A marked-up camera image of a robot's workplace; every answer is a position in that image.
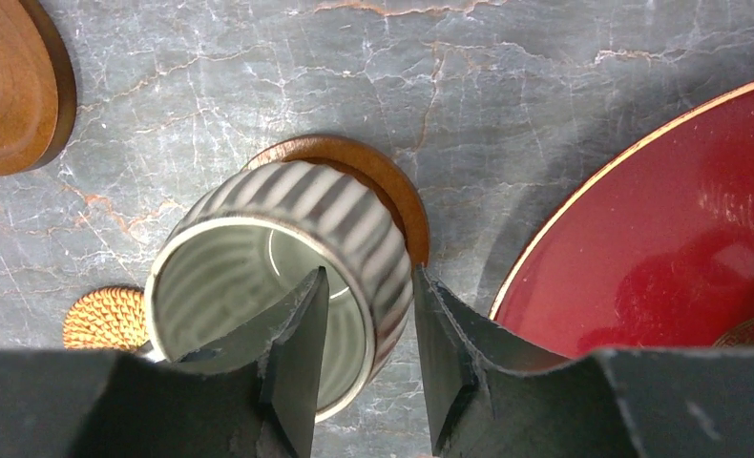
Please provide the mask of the brown wooden coaster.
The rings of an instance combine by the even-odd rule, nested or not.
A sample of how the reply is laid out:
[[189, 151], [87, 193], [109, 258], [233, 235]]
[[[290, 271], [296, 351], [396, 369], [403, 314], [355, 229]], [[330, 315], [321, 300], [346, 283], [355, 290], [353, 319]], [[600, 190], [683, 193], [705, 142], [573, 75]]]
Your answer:
[[371, 189], [403, 233], [411, 263], [429, 263], [430, 232], [425, 207], [409, 177], [388, 156], [341, 135], [300, 135], [264, 149], [243, 168], [252, 170], [270, 162], [293, 160], [330, 166]]
[[70, 55], [41, 3], [0, 1], [0, 176], [57, 158], [76, 105]]

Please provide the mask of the brown wooden coaster back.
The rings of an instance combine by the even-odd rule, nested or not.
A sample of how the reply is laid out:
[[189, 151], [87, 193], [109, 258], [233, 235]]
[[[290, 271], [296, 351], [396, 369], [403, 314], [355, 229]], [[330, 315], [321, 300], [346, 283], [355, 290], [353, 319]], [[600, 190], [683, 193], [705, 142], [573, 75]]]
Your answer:
[[0, 1], [0, 176], [57, 158], [76, 105], [70, 55], [41, 3]]

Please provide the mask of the red round tray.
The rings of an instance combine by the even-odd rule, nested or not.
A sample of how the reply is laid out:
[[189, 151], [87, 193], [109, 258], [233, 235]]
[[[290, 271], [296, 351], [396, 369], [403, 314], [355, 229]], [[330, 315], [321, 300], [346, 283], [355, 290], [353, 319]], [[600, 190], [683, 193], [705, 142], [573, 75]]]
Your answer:
[[524, 248], [490, 316], [569, 358], [754, 346], [754, 82], [584, 182]]

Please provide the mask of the woven light brown coaster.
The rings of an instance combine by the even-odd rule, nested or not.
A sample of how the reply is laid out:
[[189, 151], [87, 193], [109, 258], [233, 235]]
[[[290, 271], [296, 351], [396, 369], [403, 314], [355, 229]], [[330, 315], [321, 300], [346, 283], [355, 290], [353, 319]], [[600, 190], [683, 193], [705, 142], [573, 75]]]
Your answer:
[[62, 327], [66, 349], [134, 351], [148, 342], [143, 292], [127, 286], [98, 288], [78, 299]]

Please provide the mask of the grey ribbed mug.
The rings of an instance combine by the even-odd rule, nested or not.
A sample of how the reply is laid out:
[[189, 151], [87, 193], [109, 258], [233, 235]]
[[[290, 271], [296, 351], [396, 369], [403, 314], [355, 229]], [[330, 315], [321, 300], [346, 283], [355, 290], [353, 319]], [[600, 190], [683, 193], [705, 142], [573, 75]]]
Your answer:
[[144, 288], [150, 345], [177, 361], [260, 316], [317, 267], [329, 281], [316, 411], [323, 421], [386, 364], [414, 296], [404, 235], [355, 177], [271, 162], [203, 195], [153, 261]]

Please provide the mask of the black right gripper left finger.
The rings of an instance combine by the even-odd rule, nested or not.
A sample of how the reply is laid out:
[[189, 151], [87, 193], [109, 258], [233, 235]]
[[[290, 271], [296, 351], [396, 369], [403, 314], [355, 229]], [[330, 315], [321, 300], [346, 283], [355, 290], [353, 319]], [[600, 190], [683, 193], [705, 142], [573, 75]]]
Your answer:
[[311, 270], [282, 299], [178, 366], [202, 375], [184, 457], [307, 457], [327, 332], [329, 281]]

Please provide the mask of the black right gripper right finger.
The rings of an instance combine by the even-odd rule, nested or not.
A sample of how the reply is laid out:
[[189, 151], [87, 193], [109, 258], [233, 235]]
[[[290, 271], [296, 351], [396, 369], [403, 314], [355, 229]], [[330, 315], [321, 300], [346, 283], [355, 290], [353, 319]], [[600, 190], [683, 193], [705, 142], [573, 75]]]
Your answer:
[[422, 266], [413, 283], [431, 451], [490, 457], [511, 437], [514, 380], [568, 360], [481, 315]]

